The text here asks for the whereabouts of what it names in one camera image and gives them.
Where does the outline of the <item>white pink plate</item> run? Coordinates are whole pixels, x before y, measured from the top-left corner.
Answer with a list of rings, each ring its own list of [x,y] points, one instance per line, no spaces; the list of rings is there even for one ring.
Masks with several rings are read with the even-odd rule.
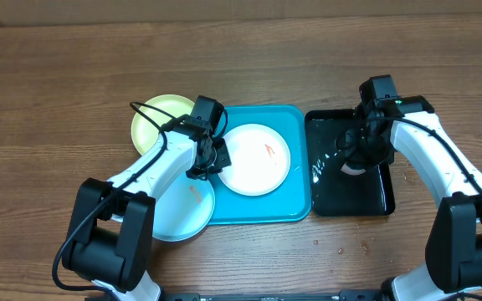
[[[276,130],[259,124],[240,125],[224,140],[231,165],[218,174],[230,190],[244,196],[262,196],[277,189],[291,165],[290,148]]]

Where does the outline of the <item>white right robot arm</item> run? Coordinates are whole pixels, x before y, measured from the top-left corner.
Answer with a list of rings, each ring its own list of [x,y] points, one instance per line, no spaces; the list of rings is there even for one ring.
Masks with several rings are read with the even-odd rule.
[[[482,289],[482,173],[444,131],[431,109],[356,110],[343,137],[344,171],[367,170],[404,155],[438,208],[424,263],[382,285],[387,300],[455,300]]]

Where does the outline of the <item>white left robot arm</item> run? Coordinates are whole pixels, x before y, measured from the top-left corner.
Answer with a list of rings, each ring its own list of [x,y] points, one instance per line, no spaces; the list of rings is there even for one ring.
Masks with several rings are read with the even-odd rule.
[[[181,175],[205,180],[229,164],[217,132],[220,115],[184,115],[160,127],[157,143],[108,181],[85,180],[77,191],[66,238],[53,267],[90,281],[104,300],[158,300],[162,290],[147,272],[156,202]]]

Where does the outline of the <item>light blue plate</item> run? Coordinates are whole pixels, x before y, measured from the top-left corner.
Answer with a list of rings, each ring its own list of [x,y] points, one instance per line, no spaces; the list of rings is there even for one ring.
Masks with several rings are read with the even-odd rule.
[[[209,181],[179,176],[156,202],[152,237],[180,242],[200,233],[215,208],[215,193]]]

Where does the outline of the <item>sponge with green pad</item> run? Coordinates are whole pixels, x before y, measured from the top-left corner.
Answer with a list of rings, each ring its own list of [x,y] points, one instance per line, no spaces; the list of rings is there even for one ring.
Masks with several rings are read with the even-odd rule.
[[[348,166],[346,163],[344,163],[343,166],[341,167],[341,171],[350,176],[359,176],[366,172],[365,169],[352,168]]]

